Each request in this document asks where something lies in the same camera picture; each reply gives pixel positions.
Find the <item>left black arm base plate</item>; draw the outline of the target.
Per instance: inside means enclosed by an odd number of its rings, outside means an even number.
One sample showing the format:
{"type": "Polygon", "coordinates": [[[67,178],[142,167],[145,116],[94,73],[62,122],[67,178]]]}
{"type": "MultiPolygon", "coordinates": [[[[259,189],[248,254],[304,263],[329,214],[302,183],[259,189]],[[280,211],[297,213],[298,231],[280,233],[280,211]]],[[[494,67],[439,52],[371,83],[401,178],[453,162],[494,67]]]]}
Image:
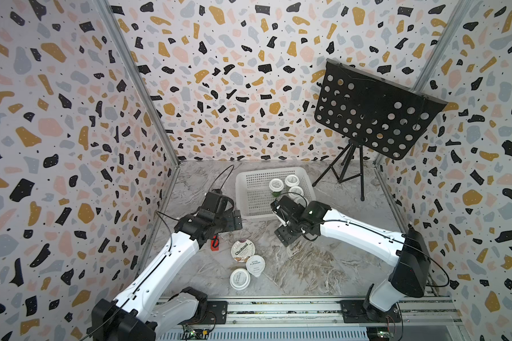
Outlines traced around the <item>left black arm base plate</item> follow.
{"type": "Polygon", "coordinates": [[[225,325],[228,313],[227,301],[206,301],[199,305],[194,317],[181,325],[225,325]]]}

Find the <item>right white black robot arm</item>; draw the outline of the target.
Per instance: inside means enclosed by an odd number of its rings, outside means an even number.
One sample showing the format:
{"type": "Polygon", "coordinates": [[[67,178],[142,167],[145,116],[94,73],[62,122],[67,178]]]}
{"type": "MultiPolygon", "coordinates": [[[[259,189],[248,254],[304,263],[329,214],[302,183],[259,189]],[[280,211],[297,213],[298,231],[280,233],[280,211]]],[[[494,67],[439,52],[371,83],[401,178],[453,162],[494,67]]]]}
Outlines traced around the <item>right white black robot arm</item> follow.
{"type": "Polygon", "coordinates": [[[281,222],[275,234],[284,246],[298,237],[324,236],[366,251],[393,268],[381,283],[371,285],[362,303],[363,312],[371,320],[377,320],[406,297],[425,295],[431,258],[419,232],[403,234],[374,227],[318,201],[303,205],[284,196],[270,207],[281,222]]]}

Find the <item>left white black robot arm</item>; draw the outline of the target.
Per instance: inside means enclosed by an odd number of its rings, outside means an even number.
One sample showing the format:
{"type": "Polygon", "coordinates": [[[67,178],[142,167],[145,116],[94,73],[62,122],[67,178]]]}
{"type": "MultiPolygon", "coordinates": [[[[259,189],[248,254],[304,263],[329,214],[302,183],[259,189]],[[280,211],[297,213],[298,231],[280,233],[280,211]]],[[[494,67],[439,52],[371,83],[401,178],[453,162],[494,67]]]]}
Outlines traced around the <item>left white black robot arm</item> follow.
{"type": "Polygon", "coordinates": [[[146,269],[112,301],[98,301],[87,336],[93,340],[156,340],[177,325],[208,319],[208,297],[192,287],[162,305],[157,302],[207,241],[242,227],[233,199],[219,189],[207,192],[196,212],[178,219],[169,241],[146,269]]]}

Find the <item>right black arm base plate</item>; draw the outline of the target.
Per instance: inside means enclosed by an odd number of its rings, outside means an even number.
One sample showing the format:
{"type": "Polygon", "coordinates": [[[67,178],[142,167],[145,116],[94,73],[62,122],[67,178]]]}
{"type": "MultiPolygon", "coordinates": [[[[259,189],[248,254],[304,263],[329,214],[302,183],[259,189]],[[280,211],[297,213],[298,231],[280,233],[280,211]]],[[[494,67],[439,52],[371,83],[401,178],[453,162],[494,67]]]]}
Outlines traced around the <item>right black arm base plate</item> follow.
{"type": "Polygon", "coordinates": [[[397,308],[382,312],[364,300],[342,300],[339,302],[340,313],[344,323],[400,323],[400,312],[397,308]]]}

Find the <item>Chobani yogurt cup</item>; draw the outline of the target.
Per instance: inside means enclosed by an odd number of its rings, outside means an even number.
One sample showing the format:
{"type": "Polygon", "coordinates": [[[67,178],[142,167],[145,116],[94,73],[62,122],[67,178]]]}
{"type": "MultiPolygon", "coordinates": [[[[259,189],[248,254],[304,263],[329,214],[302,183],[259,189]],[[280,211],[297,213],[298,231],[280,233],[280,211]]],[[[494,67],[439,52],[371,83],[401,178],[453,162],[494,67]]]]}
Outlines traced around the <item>Chobani yogurt cup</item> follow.
{"type": "Polygon", "coordinates": [[[230,250],[231,257],[240,263],[246,263],[250,257],[255,256],[255,245],[249,239],[236,241],[230,250]]]}

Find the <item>white teardrop lid yogurt cup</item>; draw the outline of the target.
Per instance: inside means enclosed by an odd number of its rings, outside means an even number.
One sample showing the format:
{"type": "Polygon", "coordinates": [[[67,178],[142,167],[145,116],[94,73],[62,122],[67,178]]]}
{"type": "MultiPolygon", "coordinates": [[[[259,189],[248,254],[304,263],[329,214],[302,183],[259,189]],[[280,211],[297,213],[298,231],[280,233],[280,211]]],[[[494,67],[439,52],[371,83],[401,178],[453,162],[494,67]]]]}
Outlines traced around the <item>white teardrop lid yogurt cup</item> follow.
{"type": "Polygon", "coordinates": [[[265,260],[260,255],[253,255],[246,261],[247,271],[255,277],[260,277],[265,270],[265,260]]]}

